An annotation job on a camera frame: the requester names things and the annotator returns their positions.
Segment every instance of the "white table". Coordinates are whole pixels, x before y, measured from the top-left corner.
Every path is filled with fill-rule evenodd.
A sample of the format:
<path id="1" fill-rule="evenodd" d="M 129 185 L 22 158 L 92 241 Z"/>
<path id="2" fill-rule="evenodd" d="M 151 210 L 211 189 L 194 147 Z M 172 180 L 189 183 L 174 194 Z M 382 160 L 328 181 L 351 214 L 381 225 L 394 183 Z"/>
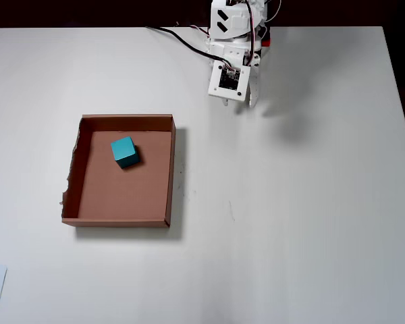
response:
<path id="1" fill-rule="evenodd" d="M 203 48 L 203 35 L 178 32 Z M 405 323 L 405 120 L 381 28 L 276 28 L 254 110 L 139 28 L 0 30 L 6 323 Z M 172 113 L 172 227 L 61 224 L 83 113 Z"/>

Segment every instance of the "cyan cube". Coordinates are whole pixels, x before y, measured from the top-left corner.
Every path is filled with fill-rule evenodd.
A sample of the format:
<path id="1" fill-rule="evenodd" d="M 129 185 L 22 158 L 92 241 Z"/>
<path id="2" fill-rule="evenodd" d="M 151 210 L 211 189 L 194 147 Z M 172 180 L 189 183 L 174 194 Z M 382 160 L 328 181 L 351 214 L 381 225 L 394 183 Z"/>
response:
<path id="1" fill-rule="evenodd" d="M 115 162 L 122 169 L 140 161 L 134 142 L 129 136 L 112 142 L 111 148 L 113 149 Z"/>

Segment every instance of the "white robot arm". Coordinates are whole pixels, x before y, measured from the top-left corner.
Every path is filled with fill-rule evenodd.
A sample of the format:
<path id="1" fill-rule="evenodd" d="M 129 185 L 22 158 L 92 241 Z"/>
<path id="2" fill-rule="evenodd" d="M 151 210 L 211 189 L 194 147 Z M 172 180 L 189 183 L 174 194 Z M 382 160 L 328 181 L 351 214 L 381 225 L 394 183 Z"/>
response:
<path id="1" fill-rule="evenodd" d="M 213 63 L 209 95 L 222 98 L 225 105 L 229 99 L 244 102 L 248 91 L 249 105 L 254 107 L 258 101 L 261 38 L 256 29 L 266 15 L 264 0 L 213 0 L 211 4 L 209 53 L 224 60 Z"/>

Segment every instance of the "dark background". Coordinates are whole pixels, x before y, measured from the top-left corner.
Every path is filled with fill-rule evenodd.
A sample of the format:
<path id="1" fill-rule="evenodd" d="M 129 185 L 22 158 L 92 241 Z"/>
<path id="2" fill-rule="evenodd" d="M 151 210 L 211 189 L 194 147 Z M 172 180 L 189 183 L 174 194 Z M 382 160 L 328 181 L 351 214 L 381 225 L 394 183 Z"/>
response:
<path id="1" fill-rule="evenodd" d="M 0 27 L 208 26 L 210 0 L 0 1 Z M 269 16 L 279 0 L 271 0 Z M 272 26 L 383 26 L 405 113 L 405 0 L 283 0 Z"/>

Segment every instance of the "torn cardboard edge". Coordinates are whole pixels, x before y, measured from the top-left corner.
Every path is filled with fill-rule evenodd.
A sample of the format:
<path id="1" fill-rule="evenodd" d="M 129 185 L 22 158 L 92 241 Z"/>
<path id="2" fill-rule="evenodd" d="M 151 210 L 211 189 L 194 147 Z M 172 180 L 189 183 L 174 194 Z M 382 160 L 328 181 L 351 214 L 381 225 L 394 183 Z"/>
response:
<path id="1" fill-rule="evenodd" d="M 90 145 L 94 132 L 171 132 L 169 150 L 169 175 L 165 214 L 163 219 L 141 218 L 130 215 L 129 219 L 114 219 L 113 216 L 104 219 L 80 219 L 78 217 L 86 168 L 90 154 Z M 78 134 L 67 177 L 68 187 L 63 193 L 61 205 L 62 222 L 73 226 L 95 227 L 169 227 L 171 219 L 171 202 L 173 191 L 173 161 L 176 141 L 176 127 L 172 115 L 83 115 L 78 127 Z"/>

